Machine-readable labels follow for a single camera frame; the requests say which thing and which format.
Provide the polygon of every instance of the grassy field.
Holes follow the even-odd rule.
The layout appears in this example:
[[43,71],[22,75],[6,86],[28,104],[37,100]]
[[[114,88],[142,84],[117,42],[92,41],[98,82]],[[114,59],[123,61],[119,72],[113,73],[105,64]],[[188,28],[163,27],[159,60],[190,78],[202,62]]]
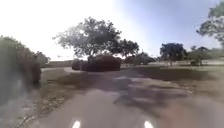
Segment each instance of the grassy field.
[[224,102],[224,67],[140,66],[133,70],[144,77],[175,83],[195,95],[209,96]]

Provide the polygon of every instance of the vegetation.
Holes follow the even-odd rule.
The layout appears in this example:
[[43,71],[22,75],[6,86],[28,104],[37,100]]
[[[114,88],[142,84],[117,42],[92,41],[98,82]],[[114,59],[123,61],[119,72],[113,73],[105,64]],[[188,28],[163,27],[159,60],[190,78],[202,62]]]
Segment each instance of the vegetation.
[[206,47],[199,47],[196,46],[191,47],[191,51],[188,52],[188,57],[193,60],[191,62],[191,65],[200,65],[202,66],[202,60],[204,59],[210,59],[211,56],[208,54],[209,49]]
[[72,47],[77,57],[94,57],[101,54],[133,55],[138,51],[138,44],[126,39],[120,40],[121,31],[113,23],[94,18],[86,18],[84,22],[71,27],[64,33],[58,34],[54,39],[62,47]]
[[73,62],[73,70],[82,70],[90,72],[117,71],[120,70],[121,60],[111,55],[98,55],[86,61],[76,60]]
[[208,35],[212,36],[221,42],[221,45],[224,48],[224,2],[221,2],[214,8],[210,9],[208,14],[208,19],[204,23],[201,24],[197,33],[200,35]]
[[41,70],[37,56],[17,40],[0,37],[0,61],[0,77],[4,84],[18,76],[27,85],[39,82]]
[[36,53],[37,56],[37,61],[39,62],[41,67],[45,67],[46,64],[50,61],[49,57],[46,57],[46,55],[44,55],[42,52],[38,51]]
[[173,61],[182,60],[187,56],[183,44],[179,43],[162,44],[160,54],[163,60],[170,62],[170,66],[172,66]]

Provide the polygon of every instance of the road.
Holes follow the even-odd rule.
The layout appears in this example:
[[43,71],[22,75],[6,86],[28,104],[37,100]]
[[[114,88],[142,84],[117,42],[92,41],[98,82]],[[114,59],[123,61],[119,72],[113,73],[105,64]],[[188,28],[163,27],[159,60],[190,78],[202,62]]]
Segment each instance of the road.
[[70,128],[74,120],[81,121],[81,128],[142,128],[146,120],[155,128],[224,126],[221,103],[165,86],[167,82],[158,85],[130,70],[101,73],[96,81],[30,128]]

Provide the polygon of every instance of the bush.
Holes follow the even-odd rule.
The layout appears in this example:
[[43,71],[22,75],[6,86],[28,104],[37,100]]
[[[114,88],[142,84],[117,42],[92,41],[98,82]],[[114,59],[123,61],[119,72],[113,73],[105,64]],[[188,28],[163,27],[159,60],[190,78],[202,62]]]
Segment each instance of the bush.
[[91,61],[82,63],[83,71],[103,72],[120,70],[121,61],[118,58],[109,55],[99,55]]
[[25,85],[39,83],[41,68],[37,56],[15,39],[0,37],[0,62],[0,80],[4,84],[15,77],[20,77]]
[[81,68],[81,61],[80,60],[74,60],[72,62],[72,69],[73,70],[80,70]]

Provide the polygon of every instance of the grass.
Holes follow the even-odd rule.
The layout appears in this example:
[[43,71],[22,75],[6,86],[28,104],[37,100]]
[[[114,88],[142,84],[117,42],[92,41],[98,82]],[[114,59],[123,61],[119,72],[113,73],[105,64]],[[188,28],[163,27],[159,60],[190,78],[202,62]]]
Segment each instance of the grass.
[[35,112],[38,117],[49,114],[71,98],[76,90],[88,89],[96,75],[88,73],[68,74],[63,69],[44,71],[39,97],[35,101]]
[[185,88],[195,95],[204,95],[224,101],[224,67],[158,67],[143,66],[133,70],[144,77],[170,81],[180,88]]

